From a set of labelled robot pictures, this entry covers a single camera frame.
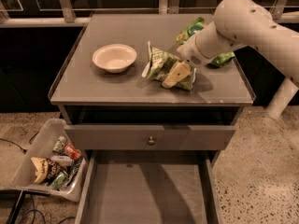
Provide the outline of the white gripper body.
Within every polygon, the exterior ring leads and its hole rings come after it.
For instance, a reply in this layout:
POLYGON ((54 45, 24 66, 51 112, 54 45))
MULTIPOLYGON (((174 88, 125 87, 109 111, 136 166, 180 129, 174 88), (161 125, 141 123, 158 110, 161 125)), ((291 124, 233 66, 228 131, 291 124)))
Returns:
POLYGON ((193 35, 178 47, 181 59, 194 67, 202 67, 215 57, 215 42, 211 38, 193 35))

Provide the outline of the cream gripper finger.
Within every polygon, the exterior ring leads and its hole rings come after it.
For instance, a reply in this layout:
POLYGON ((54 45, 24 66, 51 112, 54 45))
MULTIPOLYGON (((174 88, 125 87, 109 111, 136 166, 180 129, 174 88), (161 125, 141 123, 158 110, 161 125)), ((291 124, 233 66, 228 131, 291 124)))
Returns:
POLYGON ((192 69, 191 67, 185 63, 179 63, 176 62, 173 67, 171 68, 169 74, 165 78, 165 80, 162 82, 162 85, 165 88, 172 88, 174 85, 176 85, 178 82, 180 82, 182 79, 187 77, 191 73, 192 69))

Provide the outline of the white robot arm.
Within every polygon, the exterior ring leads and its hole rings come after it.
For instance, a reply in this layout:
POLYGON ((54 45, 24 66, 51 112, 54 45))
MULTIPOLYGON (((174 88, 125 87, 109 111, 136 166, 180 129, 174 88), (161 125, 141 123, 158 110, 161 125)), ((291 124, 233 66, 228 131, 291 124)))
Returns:
POLYGON ((299 86, 299 34, 273 21, 265 8, 252 0, 222 0, 213 22, 178 47, 179 57, 201 67, 216 56, 249 46, 284 75, 266 108, 274 119, 281 116, 299 86))

